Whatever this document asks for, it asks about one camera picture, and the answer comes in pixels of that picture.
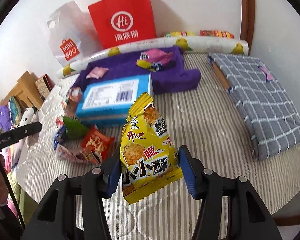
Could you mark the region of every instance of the quilted mattress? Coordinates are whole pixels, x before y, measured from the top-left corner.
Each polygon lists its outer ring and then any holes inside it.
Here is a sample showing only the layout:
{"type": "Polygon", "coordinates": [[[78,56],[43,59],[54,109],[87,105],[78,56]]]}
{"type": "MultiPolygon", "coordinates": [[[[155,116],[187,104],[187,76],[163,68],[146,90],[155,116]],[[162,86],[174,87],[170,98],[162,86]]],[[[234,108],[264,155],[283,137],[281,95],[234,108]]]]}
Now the quilted mattress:
{"type": "MultiPolygon", "coordinates": [[[[275,213],[300,191],[300,145],[257,161],[253,158],[250,134],[203,53],[185,54],[185,67],[198,68],[202,78],[197,90],[154,97],[168,132],[177,147],[185,144],[195,158],[220,176],[246,176],[270,213],[275,213]]],[[[56,159],[52,139],[55,119],[63,114],[61,100],[78,75],[70,76],[53,88],[39,111],[42,131],[39,142],[23,152],[17,179],[37,202],[59,174],[83,175],[93,166],[56,159]]],[[[120,137],[122,127],[101,131],[120,137]]],[[[188,194],[183,179],[158,190],[138,203],[128,205],[122,184],[109,200],[105,214],[112,239],[191,239],[201,202],[188,194]]],[[[224,198],[219,238],[226,236],[228,202],[224,198]]],[[[81,198],[77,197],[77,226],[83,229],[81,198]]]]}

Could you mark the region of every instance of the yellow snack bag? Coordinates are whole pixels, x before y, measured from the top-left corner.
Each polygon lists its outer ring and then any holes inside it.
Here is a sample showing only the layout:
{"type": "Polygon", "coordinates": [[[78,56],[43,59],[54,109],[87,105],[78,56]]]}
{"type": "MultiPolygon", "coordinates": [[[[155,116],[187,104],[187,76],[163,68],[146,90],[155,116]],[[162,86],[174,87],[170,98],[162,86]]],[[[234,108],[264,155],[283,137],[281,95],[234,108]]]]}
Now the yellow snack bag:
{"type": "Polygon", "coordinates": [[[164,119],[147,93],[137,98],[122,129],[122,193],[133,204],[182,178],[164,119]]]}

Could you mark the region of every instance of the barcode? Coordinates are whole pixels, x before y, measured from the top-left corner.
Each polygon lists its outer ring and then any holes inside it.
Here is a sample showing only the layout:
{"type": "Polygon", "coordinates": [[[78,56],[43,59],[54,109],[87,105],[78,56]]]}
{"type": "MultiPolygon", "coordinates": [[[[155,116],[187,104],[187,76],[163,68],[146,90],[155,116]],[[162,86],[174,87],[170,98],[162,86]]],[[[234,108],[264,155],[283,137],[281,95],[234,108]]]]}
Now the barcode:
{"type": "Polygon", "coordinates": [[[115,99],[116,102],[131,101],[132,90],[119,91],[115,99]]]}

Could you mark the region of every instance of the gray plaid cloth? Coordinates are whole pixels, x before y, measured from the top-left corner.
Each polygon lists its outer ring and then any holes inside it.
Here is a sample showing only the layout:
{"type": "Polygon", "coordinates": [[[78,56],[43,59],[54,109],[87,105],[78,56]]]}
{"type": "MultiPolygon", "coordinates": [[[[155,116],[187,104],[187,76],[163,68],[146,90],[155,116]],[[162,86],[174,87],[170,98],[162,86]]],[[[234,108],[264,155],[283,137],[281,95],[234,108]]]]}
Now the gray plaid cloth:
{"type": "Polygon", "coordinates": [[[260,69],[258,58],[210,53],[230,84],[230,96],[251,133],[258,160],[300,143],[300,116],[280,82],[260,69]]]}

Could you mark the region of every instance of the red snack package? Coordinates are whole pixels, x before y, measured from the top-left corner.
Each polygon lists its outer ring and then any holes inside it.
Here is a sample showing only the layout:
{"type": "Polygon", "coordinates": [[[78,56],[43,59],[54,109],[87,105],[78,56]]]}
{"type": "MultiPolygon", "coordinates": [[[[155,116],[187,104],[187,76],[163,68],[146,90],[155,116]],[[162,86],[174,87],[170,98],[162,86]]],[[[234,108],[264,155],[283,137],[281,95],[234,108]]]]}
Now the red snack package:
{"type": "Polygon", "coordinates": [[[114,137],[108,137],[99,132],[96,126],[93,126],[83,138],[81,147],[89,148],[92,152],[100,153],[103,161],[107,158],[108,150],[114,141],[114,137]]]}

